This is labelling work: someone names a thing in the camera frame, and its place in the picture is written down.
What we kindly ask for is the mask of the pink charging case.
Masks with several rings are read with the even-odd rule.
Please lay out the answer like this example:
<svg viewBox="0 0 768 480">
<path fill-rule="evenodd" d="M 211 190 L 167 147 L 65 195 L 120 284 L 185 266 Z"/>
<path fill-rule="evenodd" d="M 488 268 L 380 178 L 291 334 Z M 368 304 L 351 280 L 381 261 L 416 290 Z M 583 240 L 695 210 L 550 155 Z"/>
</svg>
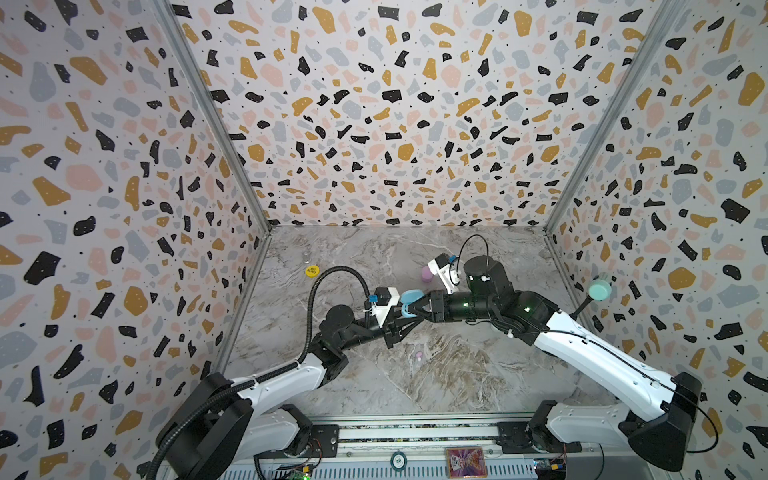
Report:
<svg viewBox="0 0 768 480">
<path fill-rule="evenodd" d="M 432 273 L 430 268 L 428 266 L 423 267 L 421 271 L 421 280 L 424 283 L 430 283 L 433 278 L 434 278 L 434 274 Z"/>
</svg>

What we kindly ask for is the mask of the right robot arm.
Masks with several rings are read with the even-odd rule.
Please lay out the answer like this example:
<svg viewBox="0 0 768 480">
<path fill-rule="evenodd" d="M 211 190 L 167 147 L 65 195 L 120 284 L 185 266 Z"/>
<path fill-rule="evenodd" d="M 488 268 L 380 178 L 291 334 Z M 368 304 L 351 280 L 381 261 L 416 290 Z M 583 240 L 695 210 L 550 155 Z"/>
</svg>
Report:
<svg viewBox="0 0 768 480">
<path fill-rule="evenodd" d="M 455 284 L 459 277 L 449 257 L 439 260 L 444 289 L 408 298 L 404 313 L 431 323 L 487 321 L 507 337 L 566 362 L 614 396 L 614 403 L 598 406 L 542 402 L 526 428 L 534 449 L 625 446 L 655 467 L 682 470 L 699 412 L 697 378 L 686 372 L 670 375 L 632 358 L 544 296 L 516 289 L 503 265 L 487 255 L 466 262 L 464 291 Z"/>
</svg>

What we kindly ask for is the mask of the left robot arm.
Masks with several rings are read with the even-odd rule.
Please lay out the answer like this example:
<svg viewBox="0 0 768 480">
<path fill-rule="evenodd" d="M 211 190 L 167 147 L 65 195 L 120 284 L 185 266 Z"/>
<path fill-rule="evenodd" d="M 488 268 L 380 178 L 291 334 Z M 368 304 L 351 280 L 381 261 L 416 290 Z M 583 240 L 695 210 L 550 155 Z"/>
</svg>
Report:
<svg viewBox="0 0 768 480">
<path fill-rule="evenodd" d="M 350 307 L 337 305 L 299 359 L 242 378 L 207 376 L 158 434 L 147 478 L 168 465 L 180 479 L 217 479 L 244 457 L 302 454 L 313 424 L 291 399 L 338 377 L 347 350 L 379 339 L 392 347 L 430 317 L 417 307 L 368 303 L 356 318 Z"/>
</svg>

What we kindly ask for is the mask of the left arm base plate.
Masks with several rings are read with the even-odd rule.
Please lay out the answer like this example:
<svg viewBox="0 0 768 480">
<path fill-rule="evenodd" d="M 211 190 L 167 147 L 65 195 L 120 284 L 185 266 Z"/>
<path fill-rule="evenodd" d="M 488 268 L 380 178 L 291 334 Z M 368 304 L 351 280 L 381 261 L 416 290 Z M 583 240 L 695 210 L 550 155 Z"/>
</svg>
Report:
<svg viewBox="0 0 768 480">
<path fill-rule="evenodd" d="M 338 424 L 314 424 L 310 430 L 300 431 L 286 449 L 271 450 L 261 454 L 266 459 L 335 458 L 340 442 Z"/>
</svg>

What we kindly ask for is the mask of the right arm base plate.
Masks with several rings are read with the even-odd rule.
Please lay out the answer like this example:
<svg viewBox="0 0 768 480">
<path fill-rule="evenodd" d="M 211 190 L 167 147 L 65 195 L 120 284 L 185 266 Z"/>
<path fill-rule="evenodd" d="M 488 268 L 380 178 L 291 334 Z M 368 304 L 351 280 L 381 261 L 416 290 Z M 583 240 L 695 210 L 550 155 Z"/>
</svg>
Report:
<svg viewBox="0 0 768 480">
<path fill-rule="evenodd" d="M 558 440 L 545 424 L 531 425 L 529 422 L 508 421 L 497 424 L 496 444 L 504 454 L 542 453 L 569 454 L 582 451 L 580 442 L 563 443 Z"/>
</svg>

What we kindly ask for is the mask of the blue charging case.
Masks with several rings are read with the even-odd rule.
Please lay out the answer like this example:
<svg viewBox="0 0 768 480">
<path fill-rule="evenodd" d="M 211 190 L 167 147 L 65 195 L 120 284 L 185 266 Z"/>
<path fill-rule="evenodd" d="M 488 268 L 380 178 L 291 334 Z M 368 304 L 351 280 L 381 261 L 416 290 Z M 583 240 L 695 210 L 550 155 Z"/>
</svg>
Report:
<svg viewBox="0 0 768 480">
<path fill-rule="evenodd" d="M 400 295 L 401 316 L 405 318 L 415 318 L 417 314 L 410 311 L 411 305 L 423 296 L 424 292 L 419 289 L 412 289 L 403 292 Z"/>
</svg>

